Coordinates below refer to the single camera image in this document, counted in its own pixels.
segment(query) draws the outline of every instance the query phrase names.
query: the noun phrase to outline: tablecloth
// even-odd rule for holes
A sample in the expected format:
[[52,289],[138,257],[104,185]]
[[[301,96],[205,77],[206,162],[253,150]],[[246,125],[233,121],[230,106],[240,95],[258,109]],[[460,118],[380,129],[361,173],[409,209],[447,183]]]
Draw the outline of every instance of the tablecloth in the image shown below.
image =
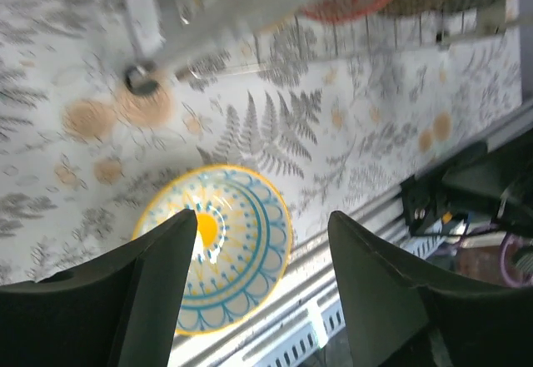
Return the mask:
[[[380,19],[371,24],[387,33]],[[327,51],[327,33],[289,22],[260,49],[289,57],[302,52],[300,36],[312,58]],[[0,0],[0,285],[124,244],[159,189],[212,163],[270,179],[298,245],[331,211],[355,210],[521,102],[517,31],[447,51],[192,82],[162,76],[156,93],[135,97],[123,69],[161,41],[152,0]],[[256,56],[243,41],[208,61]]]

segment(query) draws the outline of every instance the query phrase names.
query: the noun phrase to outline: plate pattern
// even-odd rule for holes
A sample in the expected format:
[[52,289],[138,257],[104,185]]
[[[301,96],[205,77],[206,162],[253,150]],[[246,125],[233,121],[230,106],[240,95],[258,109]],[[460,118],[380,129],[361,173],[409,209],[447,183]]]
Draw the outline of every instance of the plate pattern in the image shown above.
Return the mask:
[[291,223],[277,191],[259,175],[218,166],[164,188],[137,225],[143,235],[182,209],[197,213],[177,332],[219,330],[259,306],[281,279],[291,249]]

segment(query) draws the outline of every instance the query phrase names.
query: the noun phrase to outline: red rim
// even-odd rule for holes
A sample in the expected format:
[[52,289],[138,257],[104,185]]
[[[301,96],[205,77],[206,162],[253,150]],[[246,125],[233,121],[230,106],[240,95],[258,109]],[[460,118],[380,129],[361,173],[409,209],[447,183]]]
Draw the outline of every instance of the red rim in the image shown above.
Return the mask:
[[[380,9],[384,8],[390,1],[392,0],[376,0],[372,5],[369,5],[367,7],[364,7],[362,9],[357,9],[355,12],[351,12],[345,15],[342,15],[340,17],[324,17],[320,13],[316,13],[313,11],[310,11],[308,9],[301,9],[300,12],[306,16],[309,17],[311,20],[316,20],[318,22],[326,22],[326,23],[341,23],[341,22],[348,22],[352,20],[357,20],[359,17],[363,17],[365,15],[368,15],[370,13],[374,13],[379,11]],[[326,0],[324,2],[320,2],[321,5],[324,5],[325,3],[330,2],[329,0]]]

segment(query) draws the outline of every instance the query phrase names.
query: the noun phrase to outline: yellow plate center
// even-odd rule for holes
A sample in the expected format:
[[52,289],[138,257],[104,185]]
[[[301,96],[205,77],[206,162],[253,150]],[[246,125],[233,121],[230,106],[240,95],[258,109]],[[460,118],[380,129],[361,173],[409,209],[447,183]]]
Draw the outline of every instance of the yellow plate center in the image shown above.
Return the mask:
[[207,213],[197,213],[198,231],[202,236],[204,247],[209,247],[217,238],[218,224],[215,218]]

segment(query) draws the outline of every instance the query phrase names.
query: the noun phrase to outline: metal bar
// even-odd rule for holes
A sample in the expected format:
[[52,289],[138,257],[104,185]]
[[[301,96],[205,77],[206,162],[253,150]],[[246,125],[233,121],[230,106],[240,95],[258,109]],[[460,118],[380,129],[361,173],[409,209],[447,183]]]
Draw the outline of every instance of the metal bar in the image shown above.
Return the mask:
[[162,48],[142,66],[130,67],[127,80],[138,87],[158,71],[179,72],[190,62],[275,24],[289,11],[316,0],[219,0],[198,13],[182,30],[168,33]]
[[[410,46],[404,46],[404,47],[398,47],[397,45],[397,32],[395,31],[395,46],[390,48],[381,48],[379,50],[382,54],[387,53],[394,53],[394,52],[415,52],[419,51],[421,49],[433,49],[436,47],[446,47],[448,45],[451,45],[453,43],[457,42],[469,42],[469,41],[476,41],[480,38],[487,38],[487,37],[497,37],[501,36],[503,32],[507,28],[516,27],[520,24],[533,24],[533,17],[523,17],[519,18],[513,21],[506,22],[505,26],[501,28],[499,32],[493,32],[492,34],[487,33],[479,33],[476,30],[472,30],[469,32],[464,32],[461,34],[455,34],[451,36],[444,36],[442,38],[442,41],[438,44],[427,44],[423,43],[421,32],[419,29],[419,35],[420,35],[420,41],[422,42],[421,45],[410,45]],[[355,50],[354,52],[349,52],[346,54],[339,54],[339,55],[323,55],[320,57],[314,57],[313,59],[307,60],[309,63],[322,63],[322,62],[331,62],[334,60],[346,60],[346,59],[352,59],[353,57],[359,57],[359,56],[367,56],[372,55],[375,53],[371,50],[371,39],[370,39],[370,28],[368,25],[368,20],[366,20],[366,37],[367,37],[367,49],[366,50]],[[301,62],[300,60],[293,60],[289,62],[298,63]],[[278,67],[281,67],[282,62],[264,62],[264,63],[258,63],[258,64],[252,64],[247,66],[237,66],[237,67],[227,67],[224,70],[221,70],[219,72],[214,73],[207,73],[207,74],[198,74],[195,77],[197,78],[211,78],[211,77],[224,77],[224,76],[234,76],[237,74],[245,74],[245,73],[254,73],[254,72],[264,72],[268,70],[273,70]]]

